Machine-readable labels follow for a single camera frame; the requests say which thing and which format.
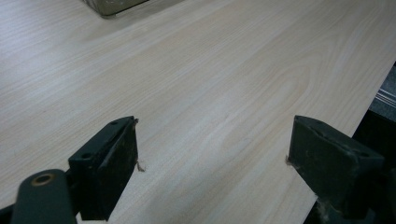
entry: table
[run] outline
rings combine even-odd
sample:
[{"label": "table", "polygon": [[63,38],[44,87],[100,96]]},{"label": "table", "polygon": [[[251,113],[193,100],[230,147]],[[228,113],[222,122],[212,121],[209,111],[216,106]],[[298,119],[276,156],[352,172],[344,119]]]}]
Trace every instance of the table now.
[{"label": "table", "polygon": [[294,115],[352,135],[396,60],[391,0],[78,0],[0,7],[0,205],[134,115],[139,160],[109,223],[302,223]]}]

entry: wood grain surface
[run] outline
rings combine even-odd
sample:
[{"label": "wood grain surface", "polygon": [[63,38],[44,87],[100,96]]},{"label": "wood grain surface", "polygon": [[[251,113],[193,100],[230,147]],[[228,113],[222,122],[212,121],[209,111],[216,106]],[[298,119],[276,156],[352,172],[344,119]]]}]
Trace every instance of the wood grain surface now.
[{"label": "wood grain surface", "polygon": [[392,0],[3,1],[0,206],[134,115],[147,171],[109,223],[302,223],[294,115],[352,135],[395,60]]}]

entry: wooden table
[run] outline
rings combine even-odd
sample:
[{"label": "wooden table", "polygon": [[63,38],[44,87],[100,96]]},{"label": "wooden table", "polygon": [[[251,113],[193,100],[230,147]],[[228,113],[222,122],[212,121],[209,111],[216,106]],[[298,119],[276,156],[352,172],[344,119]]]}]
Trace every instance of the wooden table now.
[{"label": "wooden table", "polygon": [[294,115],[352,135],[396,60],[392,0],[152,0],[103,20],[78,0],[0,6],[0,206],[113,119],[145,173],[110,223],[301,223]]}]

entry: light wood tabletop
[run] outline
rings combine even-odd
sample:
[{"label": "light wood tabletop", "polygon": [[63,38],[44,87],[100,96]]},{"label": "light wood tabletop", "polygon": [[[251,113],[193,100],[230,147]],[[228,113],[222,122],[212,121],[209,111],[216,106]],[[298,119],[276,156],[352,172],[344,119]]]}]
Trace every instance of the light wood tabletop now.
[{"label": "light wood tabletop", "polygon": [[293,117],[352,135],[395,60],[392,0],[3,1],[0,206],[133,115],[147,171],[109,223],[302,223]]}]

